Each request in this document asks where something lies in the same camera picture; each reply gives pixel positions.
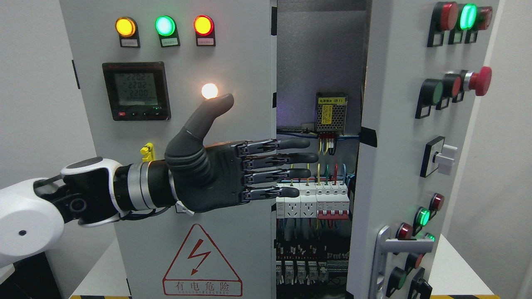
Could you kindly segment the dark grey robot hand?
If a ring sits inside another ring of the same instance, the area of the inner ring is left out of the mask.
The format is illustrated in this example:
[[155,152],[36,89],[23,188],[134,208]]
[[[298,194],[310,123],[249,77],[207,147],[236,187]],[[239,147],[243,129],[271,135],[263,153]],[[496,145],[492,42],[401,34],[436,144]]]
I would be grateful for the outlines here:
[[204,100],[178,134],[167,144],[165,162],[172,174],[177,199],[196,213],[239,206],[251,201],[298,197],[294,187],[279,187],[285,179],[311,176],[306,168],[316,153],[300,152],[310,146],[302,138],[235,141],[206,147],[204,138],[215,119],[234,105],[231,93]]

